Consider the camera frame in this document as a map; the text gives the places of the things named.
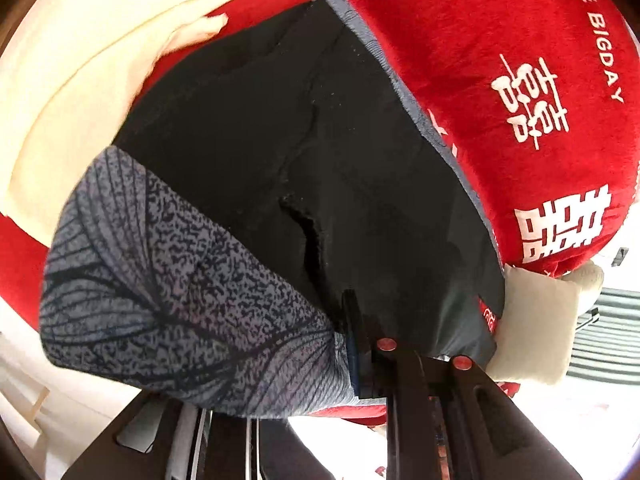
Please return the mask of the black pants with patterned waistband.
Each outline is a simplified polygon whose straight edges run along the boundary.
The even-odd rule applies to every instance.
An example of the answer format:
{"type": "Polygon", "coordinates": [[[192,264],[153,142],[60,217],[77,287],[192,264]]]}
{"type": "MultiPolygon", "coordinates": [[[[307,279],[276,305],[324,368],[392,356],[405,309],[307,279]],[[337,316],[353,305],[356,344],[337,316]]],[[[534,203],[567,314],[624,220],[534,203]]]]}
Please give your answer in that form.
{"type": "Polygon", "coordinates": [[[39,333],[59,367],[234,416],[352,404],[344,292],[427,356],[496,350],[478,200],[347,0],[208,44],[70,193],[39,333]]]}

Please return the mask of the cream pillow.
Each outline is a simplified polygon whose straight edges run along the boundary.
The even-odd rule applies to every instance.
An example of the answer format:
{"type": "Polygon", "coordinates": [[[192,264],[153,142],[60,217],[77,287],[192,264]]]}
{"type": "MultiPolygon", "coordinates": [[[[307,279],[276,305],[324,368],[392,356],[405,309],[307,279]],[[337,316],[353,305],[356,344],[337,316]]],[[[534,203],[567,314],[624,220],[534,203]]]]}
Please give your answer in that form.
{"type": "Polygon", "coordinates": [[[496,352],[486,365],[495,382],[552,386],[570,364],[577,319],[602,292],[604,271],[588,261],[560,278],[506,267],[496,352]]]}

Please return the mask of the green striped cloth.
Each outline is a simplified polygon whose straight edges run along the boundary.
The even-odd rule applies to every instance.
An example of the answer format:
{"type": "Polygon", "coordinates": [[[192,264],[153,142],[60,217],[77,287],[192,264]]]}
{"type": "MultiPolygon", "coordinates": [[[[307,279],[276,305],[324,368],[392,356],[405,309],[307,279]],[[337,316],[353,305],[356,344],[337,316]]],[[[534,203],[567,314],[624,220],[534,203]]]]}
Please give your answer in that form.
{"type": "Polygon", "coordinates": [[[567,375],[638,387],[640,362],[639,293],[605,288],[578,316],[567,375]]]}

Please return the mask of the red blanket with white characters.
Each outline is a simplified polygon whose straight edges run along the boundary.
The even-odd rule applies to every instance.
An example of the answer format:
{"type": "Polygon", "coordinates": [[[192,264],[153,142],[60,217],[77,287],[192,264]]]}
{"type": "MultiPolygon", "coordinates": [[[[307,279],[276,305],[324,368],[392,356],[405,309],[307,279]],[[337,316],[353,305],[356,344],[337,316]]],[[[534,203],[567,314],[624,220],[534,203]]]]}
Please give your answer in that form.
{"type": "MultiPolygon", "coordinates": [[[[1,0],[1,55],[35,1],[1,0]]],[[[226,3],[221,32],[163,55],[126,118],[188,55],[309,1],[226,3]]],[[[506,267],[578,269],[637,198],[638,41],[613,0],[347,1],[478,200],[503,276],[501,311],[480,309],[495,341],[506,267]]]]}

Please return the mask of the cream bed sheet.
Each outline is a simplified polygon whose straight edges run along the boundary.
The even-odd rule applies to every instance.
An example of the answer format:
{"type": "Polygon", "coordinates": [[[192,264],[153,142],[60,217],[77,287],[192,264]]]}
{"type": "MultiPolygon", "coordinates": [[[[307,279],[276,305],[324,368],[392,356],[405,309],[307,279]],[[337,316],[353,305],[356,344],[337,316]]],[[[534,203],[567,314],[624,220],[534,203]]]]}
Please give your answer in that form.
{"type": "Polygon", "coordinates": [[[42,244],[156,62],[232,0],[36,0],[1,55],[1,210],[42,244]]]}

